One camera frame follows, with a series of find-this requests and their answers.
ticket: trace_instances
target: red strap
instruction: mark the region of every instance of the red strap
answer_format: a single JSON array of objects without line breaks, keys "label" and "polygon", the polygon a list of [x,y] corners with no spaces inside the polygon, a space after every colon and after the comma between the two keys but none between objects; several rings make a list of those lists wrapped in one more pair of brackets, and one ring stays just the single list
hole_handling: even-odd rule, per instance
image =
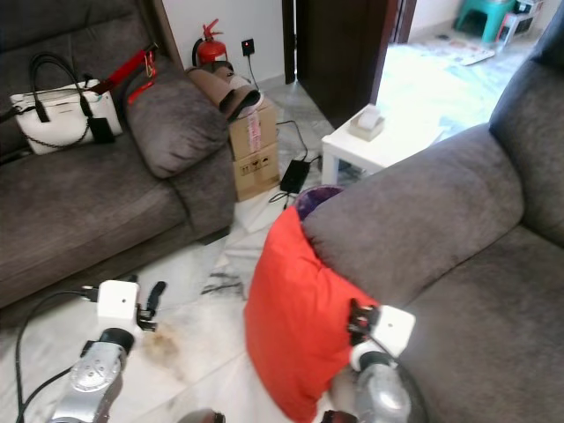
[{"label": "red strap", "polygon": [[90,88],[97,94],[103,94],[126,79],[139,65],[145,62],[145,50],[139,50],[130,60],[116,70],[111,77]]},{"label": "red strap", "polygon": [[157,77],[157,67],[155,66],[154,55],[152,52],[149,53],[148,56],[144,57],[145,67],[147,71],[147,76],[151,79],[144,85],[141,85],[137,90],[130,94],[127,98],[127,104],[133,104],[133,101],[137,99],[139,94],[141,94],[146,89],[152,87],[155,84],[155,78]]}]

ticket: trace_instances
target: red cushion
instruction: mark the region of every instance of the red cushion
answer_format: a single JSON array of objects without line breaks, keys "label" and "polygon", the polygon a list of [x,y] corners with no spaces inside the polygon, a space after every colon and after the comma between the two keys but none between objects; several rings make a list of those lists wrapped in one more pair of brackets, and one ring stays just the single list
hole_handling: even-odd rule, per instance
[{"label": "red cushion", "polygon": [[375,304],[325,267],[289,207],[274,223],[245,308],[247,348],[265,388],[295,422],[309,423],[349,360],[350,299]]}]

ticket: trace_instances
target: gray sofa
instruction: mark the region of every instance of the gray sofa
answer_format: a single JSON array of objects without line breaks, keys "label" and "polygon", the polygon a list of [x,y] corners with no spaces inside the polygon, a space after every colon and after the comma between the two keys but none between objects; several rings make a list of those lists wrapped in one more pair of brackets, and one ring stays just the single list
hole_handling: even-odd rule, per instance
[{"label": "gray sofa", "polygon": [[[0,0],[0,111],[30,91],[27,65],[41,51],[98,79],[155,37],[178,62],[163,17],[158,1]],[[123,99],[146,77],[112,92],[124,128],[114,144],[0,166],[0,308],[57,282],[99,284],[232,223],[226,120],[164,56],[157,69],[131,107]],[[48,66],[41,78],[44,89],[69,84]],[[0,125],[4,157],[26,146],[15,120]]]},{"label": "gray sofa", "polygon": [[339,274],[416,315],[402,357],[432,421],[562,422],[564,5],[489,124],[359,182],[304,228]]}]

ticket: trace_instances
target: white tile floor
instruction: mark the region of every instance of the white tile floor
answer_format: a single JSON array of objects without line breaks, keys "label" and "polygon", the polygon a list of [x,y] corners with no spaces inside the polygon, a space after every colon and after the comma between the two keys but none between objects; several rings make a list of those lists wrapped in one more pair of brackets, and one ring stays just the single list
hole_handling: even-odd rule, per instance
[{"label": "white tile floor", "polygon": [[[380,106],[387,114],[401,114],[406,105],[432,108],[448,135],[484,122],[531,46],[532,41],[520,41],[494,59],[466,68],[422,57],[415,47],[394,46],[383,73]],[[332,132],[329,123],[297,84],[270,89],[267,95],[276,103],[280,121],[295,119],[300,125],[313,159],[320,152],[321,137]],[[284,172],[303,149],[291,125],[279,127],[278,138]],[[359,169],[347,169],[339,181],[348,184],[360,176]],[[312,166],[306,187],[320,178],[319,169]],[[110,423],[175,423],[205,407],[222,411],[229,423],[289,421],[269,398],[245,353],[242,319],[264,239],[283,208],[283,202],[268,202],[276,192],[237,204],[226,238],[189,246],[139,270],[143,294],[157,280],[169,283],[158,320],[172,328],[179,352],[166,365],[155,362],[142,347],[132,352]],[[94,305],[82,301],[71,301],[32,322],[22,348],[27,394],[77,359],[94,323]],[[12,334],[0,331],[0,408],[6,422],[16,418],[13,348]],[[34,400],[26,422],[46,421],[64,382]],[[320,410],[328,407],[324,397]]]}]

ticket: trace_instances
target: white side table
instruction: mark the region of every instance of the white side table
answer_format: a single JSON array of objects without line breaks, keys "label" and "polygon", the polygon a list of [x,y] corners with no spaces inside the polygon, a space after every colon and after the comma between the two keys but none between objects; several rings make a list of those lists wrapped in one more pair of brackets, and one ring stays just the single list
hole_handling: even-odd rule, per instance
[{"label": "white side table", "polygon": [[350,134],[351,120],[323,137],[323,184],[337,184],[340,160],[375,173],[426,149],[443,132],[438,116],[410,113],[384,118],[384,130],[372,141]]}]

